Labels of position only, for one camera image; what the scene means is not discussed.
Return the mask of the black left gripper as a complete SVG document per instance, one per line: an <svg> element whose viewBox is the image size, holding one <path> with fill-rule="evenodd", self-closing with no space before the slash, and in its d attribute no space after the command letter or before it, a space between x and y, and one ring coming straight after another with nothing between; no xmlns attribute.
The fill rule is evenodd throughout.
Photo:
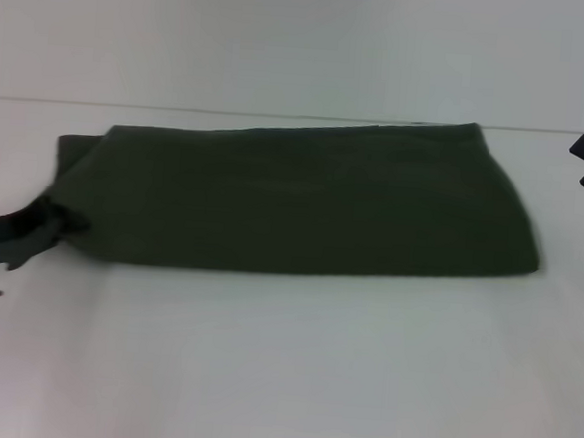
<svg viewBox="0 0 584 438"><path fill-rule="evenodd" d="M66 239L90 229L89 220L80 212L53 204L48 197L38 197L17 212L0 216L0 246L22 241L33 254L52 248Z"/></svg>

